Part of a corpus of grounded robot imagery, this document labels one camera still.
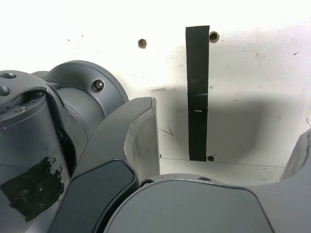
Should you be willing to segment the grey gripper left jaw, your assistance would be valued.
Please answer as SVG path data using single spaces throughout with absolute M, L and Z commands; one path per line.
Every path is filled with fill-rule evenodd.
M 51 233 L 101 233 L 140 183 L 158 176 L 156 99 L 133 99 L 109 115 L 87 142 Z

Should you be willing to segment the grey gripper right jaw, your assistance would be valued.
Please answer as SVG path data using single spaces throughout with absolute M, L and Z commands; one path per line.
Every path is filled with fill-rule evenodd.
M 279 182 L 231 186 L 166 179 L 142 187 L 110 218 L 106 233 L 308 233 L 311 133 L 302 134 Z

